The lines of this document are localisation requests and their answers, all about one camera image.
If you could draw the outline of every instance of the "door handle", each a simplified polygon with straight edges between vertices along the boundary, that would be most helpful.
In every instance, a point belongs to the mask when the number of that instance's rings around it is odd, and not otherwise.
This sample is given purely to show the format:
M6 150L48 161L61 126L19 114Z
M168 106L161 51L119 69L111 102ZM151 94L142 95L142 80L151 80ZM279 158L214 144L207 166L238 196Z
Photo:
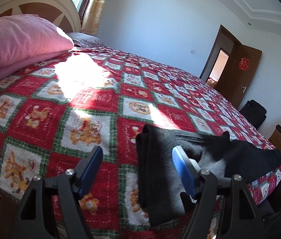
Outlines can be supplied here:
M241 86L241 88L243 88L242 93L245 93L245 91L246 91L246 89L247 89L247 86Z

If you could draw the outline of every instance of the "folded towel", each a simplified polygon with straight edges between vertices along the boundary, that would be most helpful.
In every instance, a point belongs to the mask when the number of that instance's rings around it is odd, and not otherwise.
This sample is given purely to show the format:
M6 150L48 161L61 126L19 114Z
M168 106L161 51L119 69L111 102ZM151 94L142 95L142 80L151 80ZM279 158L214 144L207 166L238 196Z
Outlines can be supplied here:
M166 130L146 124L136 137L139 204L146 208L151 226L184 214L180 193L185 191L172 160L172 149L181 146L189 158L217 177L240 174L246 183L281 164L279 150L262 150L247 141Z

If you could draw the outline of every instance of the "pink blanket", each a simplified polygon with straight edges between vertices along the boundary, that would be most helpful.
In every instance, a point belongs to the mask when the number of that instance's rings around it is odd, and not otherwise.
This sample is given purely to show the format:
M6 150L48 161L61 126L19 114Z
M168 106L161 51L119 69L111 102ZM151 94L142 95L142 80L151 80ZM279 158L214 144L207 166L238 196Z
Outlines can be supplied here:
M37 15L0 18L0 80L28 65L71 50L73 41L60 28Z

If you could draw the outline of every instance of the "black bag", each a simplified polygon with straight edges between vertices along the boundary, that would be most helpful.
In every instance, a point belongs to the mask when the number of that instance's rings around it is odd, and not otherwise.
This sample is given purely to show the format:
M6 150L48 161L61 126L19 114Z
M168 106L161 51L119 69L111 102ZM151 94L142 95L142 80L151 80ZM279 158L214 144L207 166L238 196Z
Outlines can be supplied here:
M258 129L264 122L267 110L255 100L248 101L239 111L248 122Z

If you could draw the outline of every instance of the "red checkered bedspread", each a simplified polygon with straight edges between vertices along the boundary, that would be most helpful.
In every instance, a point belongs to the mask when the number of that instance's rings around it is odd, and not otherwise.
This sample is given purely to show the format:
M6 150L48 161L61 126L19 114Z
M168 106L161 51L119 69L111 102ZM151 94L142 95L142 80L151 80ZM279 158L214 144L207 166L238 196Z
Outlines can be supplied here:
M68 52L0 82L0 191L20 201L35 174L74 167L95 145L104 160L80 205L95 236L178 238L186 218L150 229L138 204L135 137L144 123L273 146L197 77L108 47ZM281 165L248 185L256 203ZM56 219L61 214L55 198ZM210 236L216 232L219 211Z

